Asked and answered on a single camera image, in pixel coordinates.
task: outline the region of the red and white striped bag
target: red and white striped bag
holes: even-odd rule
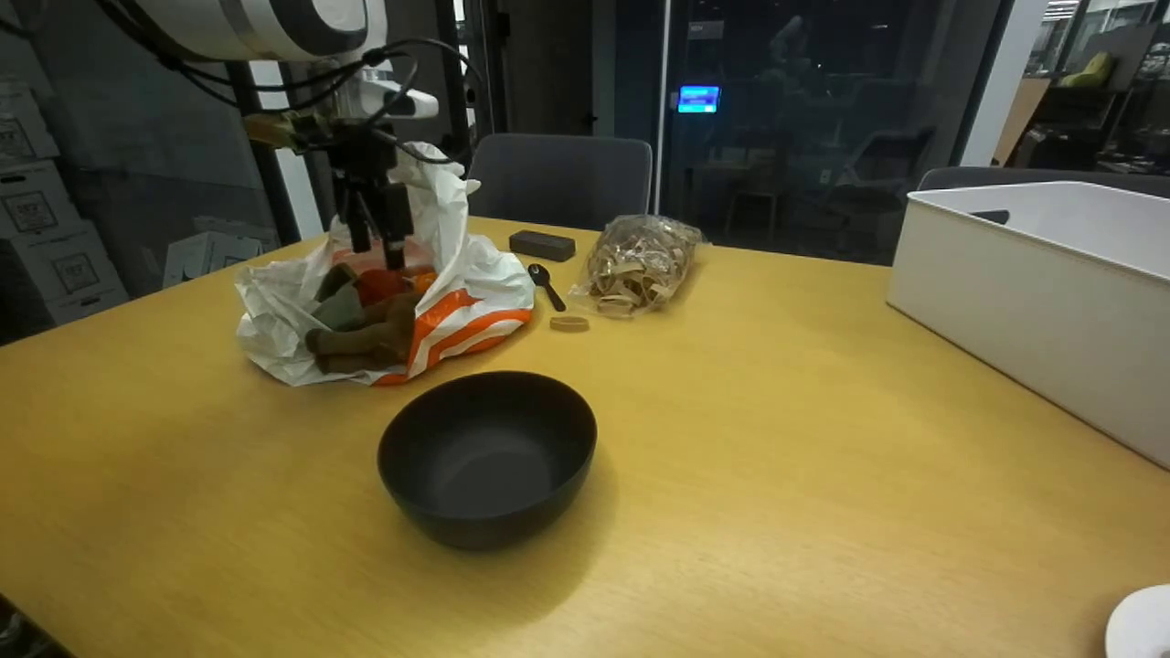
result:
[[[398,368],[323,372],[309,349],[309,331],[325,330],[312,308],[332,266],[336,237],[305,258],[248,266],[238,279],[244,313],[238,340],[244,353],[288,386],[359,381],[405,382],[445,358],[490,349],[533,319],[533,280],[513,253],[495,247],[484,234],[467,234],[467,192],[474,180],[461,180],[461,164],[426,164],[398,152],[390,180],[409,190],[412,243],[432,255],[437,280],[412,308],[412,347]]]

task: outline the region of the plastic bag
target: plastic bag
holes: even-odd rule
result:
[[[426,164],[398,152],[390,180],[405,181],[412,212],[412,247],[437,262],[437,280],[412,308],[412,340],[405,364],[323,372],[309,349],[309,335],[325,330],[316,319],[316,297],[336,262],[336,237],[305,258],[248,266],[238,279],[244,313],[238,343],[244,353],[288,386],[359,381],[405,382],[445,358],[496,347],[533,319],[533,280],[513,253],[495,247],[484,234],[467,234],[467,192],[474,180],[461,180],[461,164]]]
[[[663,310],[689,280],[700,226],[667,214],[617,214],[584,262],[584,292],[606,313]]]

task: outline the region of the table surface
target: table surface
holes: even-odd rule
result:
[[[554,271],[570,288],[577,262]],[[1170,476],[885,283],[706,247],[667,313],[570,335],[540,303],[395,391],[266,381],[231,271],[126,303],[0,349],[0,593],[114,658],[1101,653],[1109,610],[1170,580]],[[574,382],[600,448],[554,531],[465,555],[373,458],[409,398],[484,368]]]

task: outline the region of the black bowl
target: black bowl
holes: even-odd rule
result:
[[[577,391],[538,372],[484,372],[412,398],[378,466],[398,509],[455,549],[502,549],[548,527],[595,447]]]

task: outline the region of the white box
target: white box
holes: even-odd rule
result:
[[[78,226],[82,214],[52,162],[0,167],[0,237],[31,240]]]
[[[210,271],[251,258],[262,253],[259,237],[203,229],[170,243],[160,283],[180,283]]]
[[[0,164],[58,156],[31,89],[0,82]]]
[[[1170,466],[1168,197],[1090,181],[910,192],[888,303]]]
[[[126,303],[126,283],[106,255],[95,226],[82,221],[69,234],[6,240],[6,262],[21,271],[31,283],[3,283],[3,310],[10,320],[44,313],[49,320],[73,320],[103,308]]]

